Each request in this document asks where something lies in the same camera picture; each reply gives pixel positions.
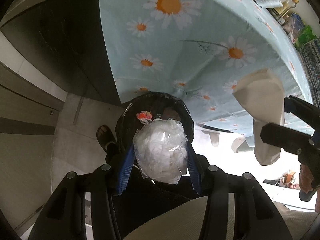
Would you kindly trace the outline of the person's right hand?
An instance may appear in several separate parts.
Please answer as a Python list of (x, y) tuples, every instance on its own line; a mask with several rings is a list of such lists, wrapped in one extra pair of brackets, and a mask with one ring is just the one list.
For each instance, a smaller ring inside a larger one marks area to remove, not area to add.
[(312, 180), (313, 180), (313, 175), (310, 169), (306, 165), (301, 164), (300, 173), (299, 173), (300, 189), (305, 193), (309, 193), (310, 191), (313, 191), (313, 187), (311, 185)]

